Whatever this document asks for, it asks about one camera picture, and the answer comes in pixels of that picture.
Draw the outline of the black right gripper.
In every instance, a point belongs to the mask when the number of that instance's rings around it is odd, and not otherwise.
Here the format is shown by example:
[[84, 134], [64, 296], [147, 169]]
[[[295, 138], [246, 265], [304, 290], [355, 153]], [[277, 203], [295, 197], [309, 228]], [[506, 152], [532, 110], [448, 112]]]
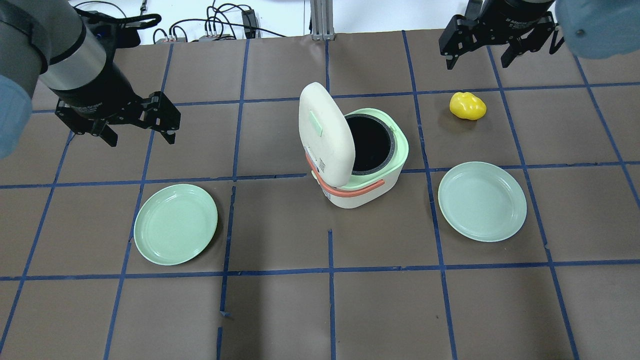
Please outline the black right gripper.
[[553, 0], [469, 0], [467, 18], [455, 14], [439, 37], [439, 52], [448, 70], [481, 46], [509, 44], [500, 57], [503, 69], [526, 52], [536, 52], [556, 25]]

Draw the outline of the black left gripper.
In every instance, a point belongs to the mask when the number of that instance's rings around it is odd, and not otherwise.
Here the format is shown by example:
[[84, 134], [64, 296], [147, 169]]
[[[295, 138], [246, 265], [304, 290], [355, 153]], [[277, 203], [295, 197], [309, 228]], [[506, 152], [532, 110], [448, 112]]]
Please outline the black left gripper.
[[125, 75], [98, 75], [79, 88], [55, 89], [55, 115], [76, 135], [90, 134], [116, 147], [118, 134], [110, 125], [134, 125], [176, 142], [181, 112], [162, 91], [137, 95]]

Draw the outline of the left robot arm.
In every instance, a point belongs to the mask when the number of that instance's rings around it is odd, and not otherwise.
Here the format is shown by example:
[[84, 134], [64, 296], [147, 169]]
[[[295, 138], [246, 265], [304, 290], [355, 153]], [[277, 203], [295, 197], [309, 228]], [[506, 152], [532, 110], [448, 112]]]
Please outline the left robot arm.
[[57, 95], [55, 115], [76, 135], [89, 133], [116, 146], [113, 125], [158, 132], [174, 144], [181, 113], [162, 92], [134, 91], [114, 63], [117, 49], [140, 44], [138, 30], [160, 14], [115, 18], [65, 0], [1, 2], [1, 157], [16, 150], [42, 82]]

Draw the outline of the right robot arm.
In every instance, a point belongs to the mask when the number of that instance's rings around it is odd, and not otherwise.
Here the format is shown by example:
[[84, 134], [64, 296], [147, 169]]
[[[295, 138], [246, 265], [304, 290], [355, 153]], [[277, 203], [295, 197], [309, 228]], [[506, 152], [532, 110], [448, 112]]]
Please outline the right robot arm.
[[470, 0], [439, 37], [446, 68], [485, 46], [506, 45], [503, 68], [519, 56], [566, 46], [582, 59], [608, 59], [639, 48], [637, 0]]

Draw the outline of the green plate near left arm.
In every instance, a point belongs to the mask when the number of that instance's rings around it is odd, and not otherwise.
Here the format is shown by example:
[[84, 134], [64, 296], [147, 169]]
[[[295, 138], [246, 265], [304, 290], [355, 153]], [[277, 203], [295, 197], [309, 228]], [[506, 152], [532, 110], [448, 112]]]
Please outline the green plate near left arm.
[[133, 239], [147, 261], [184, 264], [210, 244], [218, 227], [212, 196], [193, 184], [174, 184], [150, 196], [134, 221]]

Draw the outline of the green plate near right arm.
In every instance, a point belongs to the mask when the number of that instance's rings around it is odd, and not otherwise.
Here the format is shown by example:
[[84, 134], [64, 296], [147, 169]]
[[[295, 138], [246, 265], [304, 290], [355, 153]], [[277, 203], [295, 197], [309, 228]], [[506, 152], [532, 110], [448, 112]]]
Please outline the green plate near right arm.
[[438, 187], [439, 209], [459, 234], [501, 242], [523, 227], [528, 205], [518, 181], [489, 162], [470, 161], [448, 170]]

